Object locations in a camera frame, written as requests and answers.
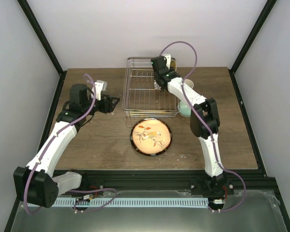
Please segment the yellow woven pattern plate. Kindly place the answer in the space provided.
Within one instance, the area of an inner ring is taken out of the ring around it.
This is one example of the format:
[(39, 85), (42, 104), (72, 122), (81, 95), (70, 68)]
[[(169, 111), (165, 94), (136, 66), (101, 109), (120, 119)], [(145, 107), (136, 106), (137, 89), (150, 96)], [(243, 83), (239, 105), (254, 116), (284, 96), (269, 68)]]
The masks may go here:
[(176, 60), (174, 60), (174, 59), (172, 59), (170, 62), (170, 71), (177, 72), (177, 64), (176, 64)]

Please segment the white blue striped plate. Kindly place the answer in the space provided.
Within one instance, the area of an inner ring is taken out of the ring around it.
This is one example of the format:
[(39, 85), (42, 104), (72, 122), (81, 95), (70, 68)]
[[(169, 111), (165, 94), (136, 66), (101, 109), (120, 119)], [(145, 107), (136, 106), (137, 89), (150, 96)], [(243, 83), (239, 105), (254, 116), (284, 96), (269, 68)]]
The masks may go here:
[(156, 81), (154, 81), (154, 89), (155, 90), (160, 90), (160, 86), (159, 86), (159, 84)]

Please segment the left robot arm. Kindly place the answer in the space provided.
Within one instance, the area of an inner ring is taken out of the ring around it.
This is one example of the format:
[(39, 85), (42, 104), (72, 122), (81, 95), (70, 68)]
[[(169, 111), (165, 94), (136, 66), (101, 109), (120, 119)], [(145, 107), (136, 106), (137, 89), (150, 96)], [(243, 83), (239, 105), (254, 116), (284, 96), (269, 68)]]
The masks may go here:
[(111, 113), (119, 103), (118, 97), (105, 93), (106, 87), (107, 83), (101, 80), (95, 82), (94, 87), (72, 85), (70, 98), (64, 103), (44, 145), (25, 167), (17, 167), (14, 171), (15, 190), (20, 201), (49, 208), (66, 192), (74, 191), (78, 195), (88, 192), (89, 183), (84, 172), (53, 174), (67, 145), (88, 123), (86, 117), (93, 117), (96, 112)]

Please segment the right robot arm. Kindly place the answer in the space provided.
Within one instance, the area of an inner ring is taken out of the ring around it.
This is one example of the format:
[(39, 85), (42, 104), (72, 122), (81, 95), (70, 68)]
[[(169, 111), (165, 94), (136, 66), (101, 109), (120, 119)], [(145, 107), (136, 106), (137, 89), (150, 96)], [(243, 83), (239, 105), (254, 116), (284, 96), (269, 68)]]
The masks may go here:
[(220, 119), (216, 101), (205, 98), (189, 87), (175, 70), (168, 68), (166, 57), (152, 58), (151, 65), (154, 79), (161, 90), (175, 95), (190, 107), (190, 129), (200, 141), (207, 174), (202, 186), (209, 194), (217, 194), (222, 190), (226, 178), (218, 148)]

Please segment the yellow ceramic mug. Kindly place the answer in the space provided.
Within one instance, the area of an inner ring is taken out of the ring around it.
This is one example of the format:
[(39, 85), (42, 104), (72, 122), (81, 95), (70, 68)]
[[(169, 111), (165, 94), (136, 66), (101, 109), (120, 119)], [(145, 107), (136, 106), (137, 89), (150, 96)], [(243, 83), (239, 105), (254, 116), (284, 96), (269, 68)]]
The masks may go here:
[(194, 87), (194, 82), (191, 81), (190, 79), (185, 79), (185, 80), (184, 80), (184, 83), (185, 83), (188, 87), (190, 87), (190, 88), (193, 88), (193, 87)]

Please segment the green celadon bowl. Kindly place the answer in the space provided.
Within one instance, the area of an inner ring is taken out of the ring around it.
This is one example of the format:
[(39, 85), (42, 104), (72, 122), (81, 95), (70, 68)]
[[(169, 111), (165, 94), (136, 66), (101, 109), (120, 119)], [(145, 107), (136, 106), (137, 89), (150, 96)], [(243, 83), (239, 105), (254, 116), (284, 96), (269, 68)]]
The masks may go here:
[(190, 117), (191, 115), (191, 108), (186, 105), (183, 101), (180, 101), (177, 105), (178, 112), (183, 117)]

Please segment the metal front panel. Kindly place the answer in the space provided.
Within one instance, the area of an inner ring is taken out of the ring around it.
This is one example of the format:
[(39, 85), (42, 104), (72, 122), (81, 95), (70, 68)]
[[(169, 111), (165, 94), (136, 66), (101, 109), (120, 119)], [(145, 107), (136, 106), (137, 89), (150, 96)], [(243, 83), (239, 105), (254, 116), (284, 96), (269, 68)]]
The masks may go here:
[(33, 216), (20, 207), (13, 232), (288, 232), (281, 203), (270, 191), (249, 190), (245, 201), (227, 213), (191, 207), (106, 207), (75, 214), (66, 206)]

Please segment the black aluminium frame rail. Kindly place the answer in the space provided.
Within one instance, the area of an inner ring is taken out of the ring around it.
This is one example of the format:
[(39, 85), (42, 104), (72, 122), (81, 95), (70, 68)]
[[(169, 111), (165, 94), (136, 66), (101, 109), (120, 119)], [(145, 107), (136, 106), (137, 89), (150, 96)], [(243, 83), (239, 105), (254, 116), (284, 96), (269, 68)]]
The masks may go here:
[(120, 190), (188, 190), (193, 195), (221, 194), (224, 189), (276, 190), (276, 179), (261, 170), (235, 170), (211, 181), (203, 170), (79, 170), (81, 189), (90, 186)]

